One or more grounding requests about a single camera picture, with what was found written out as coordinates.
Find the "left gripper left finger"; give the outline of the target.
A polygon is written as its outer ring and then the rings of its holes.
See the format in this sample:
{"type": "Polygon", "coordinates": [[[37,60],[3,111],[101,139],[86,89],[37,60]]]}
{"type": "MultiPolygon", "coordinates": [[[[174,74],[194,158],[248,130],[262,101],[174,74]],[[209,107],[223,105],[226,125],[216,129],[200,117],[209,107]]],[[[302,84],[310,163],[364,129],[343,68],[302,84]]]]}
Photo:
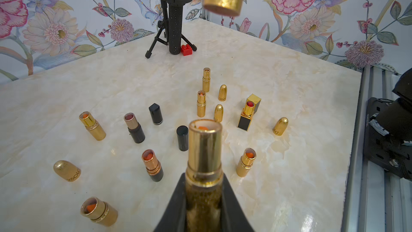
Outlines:
{"type": "Polygon", "coordinates": [[[186,177],[183,173],[154,232],[185,232],[186,227],[186,177]]]}

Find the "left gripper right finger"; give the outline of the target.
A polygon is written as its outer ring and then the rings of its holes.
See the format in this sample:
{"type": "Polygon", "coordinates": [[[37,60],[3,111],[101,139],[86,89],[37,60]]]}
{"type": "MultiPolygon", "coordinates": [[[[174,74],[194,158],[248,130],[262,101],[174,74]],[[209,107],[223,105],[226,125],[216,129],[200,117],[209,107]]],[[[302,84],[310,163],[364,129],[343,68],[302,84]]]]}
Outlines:
{"type": "Polygon", "coordinates": [[[222,185],[221,232],[254,232],[226,175],[222,185]]]}

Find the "black lipstick cap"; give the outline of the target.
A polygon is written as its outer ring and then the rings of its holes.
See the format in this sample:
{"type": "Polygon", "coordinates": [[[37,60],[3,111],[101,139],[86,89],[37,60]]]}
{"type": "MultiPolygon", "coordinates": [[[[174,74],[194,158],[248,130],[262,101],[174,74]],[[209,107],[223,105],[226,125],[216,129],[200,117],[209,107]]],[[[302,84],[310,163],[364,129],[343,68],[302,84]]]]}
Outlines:
{"type": "Polygon", "coordinates": [[[178,139],[178,147],[181,151],[188,150],[188,127],[187,126],[179,126],[177,128],[177,139],[178,139]]]}
{"type": "Polygon", "coordinates": [[[161,108],[158,104],[153,103],[149,107],[149,112],[150,112],[151,119],[154,125],[160,125],[163,122],[161,108]]]}

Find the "square gold black lipstick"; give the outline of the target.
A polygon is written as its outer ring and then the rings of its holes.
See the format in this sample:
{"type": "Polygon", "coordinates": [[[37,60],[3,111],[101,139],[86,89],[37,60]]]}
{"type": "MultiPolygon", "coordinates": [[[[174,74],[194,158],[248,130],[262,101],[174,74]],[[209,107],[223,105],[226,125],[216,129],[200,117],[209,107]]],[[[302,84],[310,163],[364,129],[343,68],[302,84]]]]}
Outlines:
{"type": "Polygon", "coordinates": [[[247,101],[240,115],[240,119],[238,122],[238,128],[248,131],[251,125],[252,119],[253,119],[254,110],[255,110],[254,102],[247,101]]]}

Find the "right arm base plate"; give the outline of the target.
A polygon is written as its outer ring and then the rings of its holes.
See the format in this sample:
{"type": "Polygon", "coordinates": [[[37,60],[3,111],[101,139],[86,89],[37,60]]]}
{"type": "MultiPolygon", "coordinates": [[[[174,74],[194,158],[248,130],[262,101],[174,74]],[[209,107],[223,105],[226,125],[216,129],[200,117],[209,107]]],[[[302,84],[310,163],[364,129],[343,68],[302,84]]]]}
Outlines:
{"type": "Polygon", "coordinates": [[[412,179],[412,71],[396,83],[392,101],[371,97],[368,100],[364,156],[385,170],[412,179]]]}

